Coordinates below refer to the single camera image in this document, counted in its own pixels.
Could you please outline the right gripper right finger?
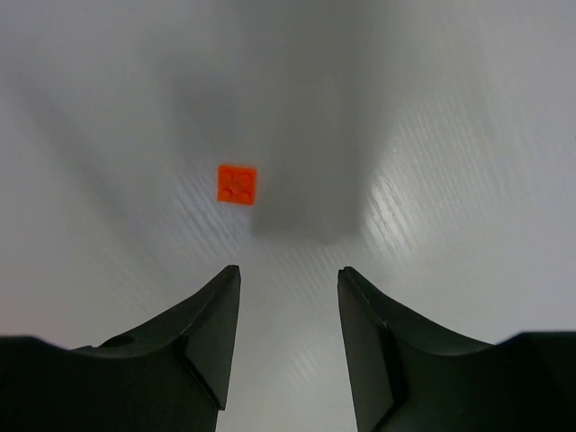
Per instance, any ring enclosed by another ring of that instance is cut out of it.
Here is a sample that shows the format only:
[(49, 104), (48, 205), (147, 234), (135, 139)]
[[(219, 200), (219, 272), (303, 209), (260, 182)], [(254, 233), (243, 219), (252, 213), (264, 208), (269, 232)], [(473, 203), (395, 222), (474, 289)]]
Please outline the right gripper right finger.
[(484, 343), (395, 301), (352, 267), (340, 270), (337, 294), (359, 430), (574, 430), (573, 332)]

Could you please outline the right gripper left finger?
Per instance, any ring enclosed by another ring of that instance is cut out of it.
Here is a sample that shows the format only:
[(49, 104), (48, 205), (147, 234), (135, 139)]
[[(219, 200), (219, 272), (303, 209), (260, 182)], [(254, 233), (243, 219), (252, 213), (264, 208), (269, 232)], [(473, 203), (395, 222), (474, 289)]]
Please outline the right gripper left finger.
[(4, 431), (213, 431), (230, 385), (240, 271), (100, 346), (1, 340)]

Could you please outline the small orange lego tile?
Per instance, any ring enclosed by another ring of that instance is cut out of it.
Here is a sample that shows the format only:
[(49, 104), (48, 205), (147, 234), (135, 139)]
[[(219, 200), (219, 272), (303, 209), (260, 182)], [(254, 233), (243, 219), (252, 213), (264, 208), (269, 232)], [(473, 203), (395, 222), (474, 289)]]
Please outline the small orange lego tile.
[(253, 167), (220, 165), (217, 201), (252, 206), (257, 196), (257, 170)]

